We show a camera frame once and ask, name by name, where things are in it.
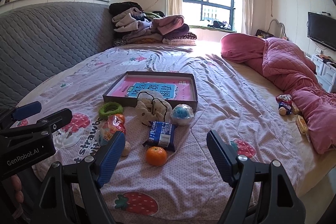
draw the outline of green fuzzy ring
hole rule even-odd
[[[99,110],[99,117],[107,120],[108,116],[115,115],[115,114],[123,114],[124,109],[121,104],[116,102],[106,103],[102,106]]]

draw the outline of screw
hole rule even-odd
[[[238,159],[239,159],[240,161],[247,161],[247,157],[246,157],[245,155],[239,155],[239,156],[238,156]]]
[[[94,157],[92,157],[92,156],[87,156],[87,157],[85,157],[85,162],[92,162],[93,160],[94,160],[95,158]]]
[[[51,164],[53,168],[59,167],[59,161],[55,161]]]
[[[281,166],[281,163],[280,163],[280,161],[278,161],[278,160],[274,160],[274,161],[272,161],[272,164],[273,164],[275,167],[280,167],[280,166]]]

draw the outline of finger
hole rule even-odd
[[[19,203],[23,203],[23,193],[21,191],[15,193],[15,199]]]
[[[22,185],[21,185],[20,178],[17,175],[13,175],[11,177],[11,180],[12,180],[12,185],[13,185],[14,190],[21,191]]]

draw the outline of television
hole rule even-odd
[[[308,37],[336,51],[336,19],[308,12]]]

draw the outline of strawberry print bed sheet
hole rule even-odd
[[[149,128],[134,108],[125,107],[126,140],[131,152],[120,158],[102,195],[114,219],[124,224],[217,223],[231,188],[224,183],[206,146],[206,134],[216,130],[223,141],[253,161],[284,165],[298,190],[303,163],[292,136],[278,113],[268,107],[234,69],[217,55],[196,56],[187,48],[136,46],[112,48],[55,86],[34,98],[42,111],[28,123],[69,108],[70,125],[53,134],[56,154],[38,163],[35,173],[43,179],[51,163],[79,162],[94,155],[103,121],[98,116],[103,93],[126,71],[179,71],[192,73],[198,91],[198,107],[189,126],[175,130],[175,153],[167,163],[150,166],[145,161]],[[258,199],[258,186],[251,204]],[[74,186],[76,200],[80,189]]]

